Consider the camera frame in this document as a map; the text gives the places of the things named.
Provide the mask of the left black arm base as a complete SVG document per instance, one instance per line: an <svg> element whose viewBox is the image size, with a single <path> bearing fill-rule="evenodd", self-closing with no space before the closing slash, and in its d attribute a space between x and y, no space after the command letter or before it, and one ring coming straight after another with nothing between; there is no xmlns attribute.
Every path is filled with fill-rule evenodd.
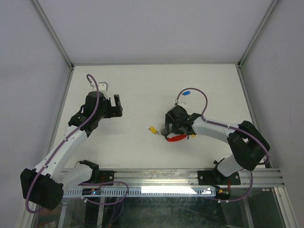
<svg viewBox="0 0 304 228"><path fill-rule="evenodd" d="M102 171L99 169L99 165L88 160L79 161L79 164L83 164L92 170L92 174L89 180L85 183L97 184L111 182L114 180L114 171Z"/></svg>

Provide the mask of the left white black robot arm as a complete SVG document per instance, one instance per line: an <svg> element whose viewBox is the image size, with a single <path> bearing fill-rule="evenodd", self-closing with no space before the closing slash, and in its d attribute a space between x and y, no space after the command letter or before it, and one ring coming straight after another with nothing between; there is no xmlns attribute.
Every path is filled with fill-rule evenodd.
<svg viewBox="0 0 304 228"><path fill-rule="evenodd" d="M29 203L53 210L61 202L63 195L81 183L96 184L102 181L99 165L80 161L75 168L63 173L62 170L74 151L95 130L102 119L121 117L123 108L119 95L114 95L115 105L105 96L105 92L89 92L85 104L71 117L61 141L33 169L25 168L21 175L23 198L27 211L33 213Z"/></svg>

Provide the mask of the yellow key tag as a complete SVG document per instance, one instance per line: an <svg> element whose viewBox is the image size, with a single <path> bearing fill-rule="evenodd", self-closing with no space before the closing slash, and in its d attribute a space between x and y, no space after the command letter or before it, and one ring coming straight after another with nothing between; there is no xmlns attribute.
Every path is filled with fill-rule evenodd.
<svg viewBox="0 0 304 228"><path fill-rule="evenodd" d="M148 128L153 134L158 134L158 130L156 130L153 126Z"/></svg>

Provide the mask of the red silver carabiner keyring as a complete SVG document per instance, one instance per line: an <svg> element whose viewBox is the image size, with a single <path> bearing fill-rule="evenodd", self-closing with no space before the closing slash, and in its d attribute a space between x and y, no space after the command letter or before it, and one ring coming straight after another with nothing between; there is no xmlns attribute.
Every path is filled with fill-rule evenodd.
<svg viewBox="0 0 304 228"><path fill-rule="evenodd" d="M179 142L185 139L189 139L189 136L186 134L175 134L173 132L173 124L169 123L164 125L161 129L161 135L166 139L167 142L174 143Z"/></svg>

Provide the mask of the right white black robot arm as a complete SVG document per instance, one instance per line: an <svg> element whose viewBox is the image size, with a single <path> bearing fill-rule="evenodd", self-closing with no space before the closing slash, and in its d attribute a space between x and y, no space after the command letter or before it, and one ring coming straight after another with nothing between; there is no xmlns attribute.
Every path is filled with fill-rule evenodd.
<svg viewBox="0 0 304 228"><path fill-rule="evenodd" d="M240 170L253 171L256 166L270 160L270 145L249 121L229 125L208 120L202 114L188 114L180 105L175 105L165 115L161 132L169 142L189 135L203 135L227 143L232 155L218 162L212 170L212 178L223 184L229 176Z"/></svg>

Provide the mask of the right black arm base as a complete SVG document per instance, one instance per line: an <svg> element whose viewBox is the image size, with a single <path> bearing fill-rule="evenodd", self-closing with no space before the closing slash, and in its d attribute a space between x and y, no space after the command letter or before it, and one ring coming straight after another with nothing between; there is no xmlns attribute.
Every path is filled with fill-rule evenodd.
<svg viewBox="0 0 304 228"><path fill-rule="evenodd" d="M230 176L225 177L217 170L219 162L215 160L213 164L215 165L215 167L211 170L197 171L199 185L210 185L215 188L219 188L220 185L225 185L225 186L241 185L238 172L232 173Z"/></svg>

